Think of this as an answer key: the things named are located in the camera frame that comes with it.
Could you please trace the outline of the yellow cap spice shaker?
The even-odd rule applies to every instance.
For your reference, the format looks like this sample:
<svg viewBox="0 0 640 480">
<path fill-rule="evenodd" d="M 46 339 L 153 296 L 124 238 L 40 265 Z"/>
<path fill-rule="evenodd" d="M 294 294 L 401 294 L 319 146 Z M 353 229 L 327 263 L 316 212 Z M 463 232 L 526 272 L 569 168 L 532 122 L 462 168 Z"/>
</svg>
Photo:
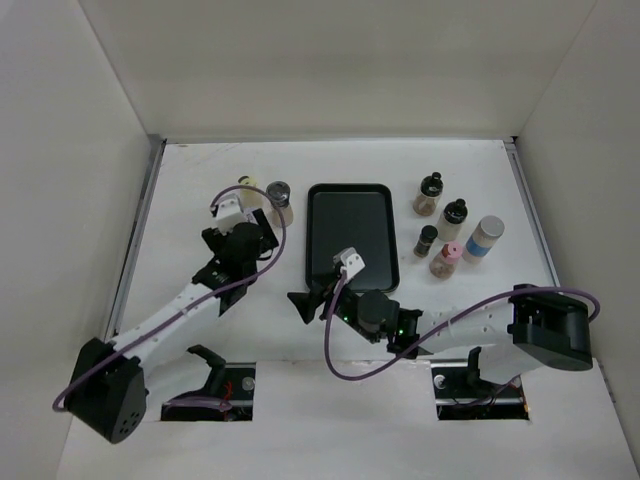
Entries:
<svg viewBox="0 0 640 480">
<path fill-rule="evenodd" d="M 248 175 L 241 176 L 238 179 L 238 184 L 254 188 L 258 187 L 258 182 Z M 238 196 L 245 211 L 261 208 L 263 205 L 263 197 L 254 190 L 240 189 Z"/>
</svg>

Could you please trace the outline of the clear cap salt grinder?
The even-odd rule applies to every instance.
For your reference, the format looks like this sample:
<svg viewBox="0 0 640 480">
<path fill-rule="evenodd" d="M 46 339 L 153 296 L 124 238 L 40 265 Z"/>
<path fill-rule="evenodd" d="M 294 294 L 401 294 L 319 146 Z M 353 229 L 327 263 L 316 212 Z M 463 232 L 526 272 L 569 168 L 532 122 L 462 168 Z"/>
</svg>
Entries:
<svg viewBox="0 0 640 480">
<path fill-rule="evenodd" d="M 291 188 L 284 181 L 274 181 L 266 190 L 273 206 L 270 212 L 270 221 L 277 227 L 289 227 L 293 223 L 294 213 L 291 206 Z"/>
</svg>

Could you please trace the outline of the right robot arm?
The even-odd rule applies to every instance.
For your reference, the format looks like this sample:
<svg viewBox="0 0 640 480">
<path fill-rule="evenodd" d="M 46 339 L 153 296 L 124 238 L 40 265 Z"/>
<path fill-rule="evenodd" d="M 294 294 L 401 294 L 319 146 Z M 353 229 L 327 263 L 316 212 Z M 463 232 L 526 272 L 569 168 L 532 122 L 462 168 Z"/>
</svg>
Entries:
<svg viewBox="0 0 640 480">
<path fill-rule="evenodd" d="M 367 342 L 385 343 L 395 361 L 467 348 L 463 380 L 479 396 L 540 367 L 591 369 L 590 324 L 601 310 L 585 291 L 531 284 L 450 313 L 406 309 L 380 290 L 353 292 L 342 270 L 287 298 L 304 323 L 337 319 Z"/>
</svg>

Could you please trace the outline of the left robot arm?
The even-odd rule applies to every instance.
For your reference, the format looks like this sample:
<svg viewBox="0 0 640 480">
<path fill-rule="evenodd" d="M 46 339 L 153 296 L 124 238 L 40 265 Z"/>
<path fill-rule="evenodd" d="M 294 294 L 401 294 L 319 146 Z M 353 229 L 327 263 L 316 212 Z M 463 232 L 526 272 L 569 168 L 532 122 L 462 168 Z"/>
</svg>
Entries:
<svg viewBox="0 0 640 480">
<path fill-rule="evenodd" d="M 229 400 L 216 398 L 224 387 L 225 361 L 196 340 L 263 275 L 259 263 L 274 265 L 283 249 L 260 208 L 241 215 L 227 232 L 203 230 L 202 238 L 213 257 L 172 301 L 133 329 L 108 341 L 92 338 L 80 348 L 69 385 L 54 401 L 55 411 L 70 413 L 118 444 L 146 413 L 152 371 L 186 353 L 208 364 L 190 375 L 197 394 L 169 400 L 167 407 L 231 410 Z"/>
</svg>

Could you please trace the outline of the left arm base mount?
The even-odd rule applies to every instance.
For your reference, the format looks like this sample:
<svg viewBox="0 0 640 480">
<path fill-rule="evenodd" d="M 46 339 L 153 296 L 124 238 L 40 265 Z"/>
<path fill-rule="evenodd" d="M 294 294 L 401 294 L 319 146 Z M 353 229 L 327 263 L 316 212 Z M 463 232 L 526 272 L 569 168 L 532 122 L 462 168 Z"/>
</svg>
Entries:
<svg viewBox="0 0 640 480">
<path fill-rule="evenodd" d="M 202 385 L 162 403 L 163 422 L 247 422 L 253 420 L 257 367 L 255 363 L 228 363 L 202 346 L 187 352 L 205 362 L 209 373 Z"/>
</svg>

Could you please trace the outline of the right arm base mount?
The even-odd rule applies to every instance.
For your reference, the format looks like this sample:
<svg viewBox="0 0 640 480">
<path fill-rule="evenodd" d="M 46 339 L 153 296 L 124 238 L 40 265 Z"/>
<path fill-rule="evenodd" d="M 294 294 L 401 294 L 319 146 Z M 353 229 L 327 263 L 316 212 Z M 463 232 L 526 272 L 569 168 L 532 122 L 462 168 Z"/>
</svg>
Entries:
<svg viewBox="0 0 640 480">
<path fill-rule="evenodd" d="M 518 377 L 508 384 L 480 379 L 478 357 L 471 350 L 467 361 L 435 362 L 431 374 L 436 415 L 441 421 L 525 420 L 528 405 Z"/>
</svg>

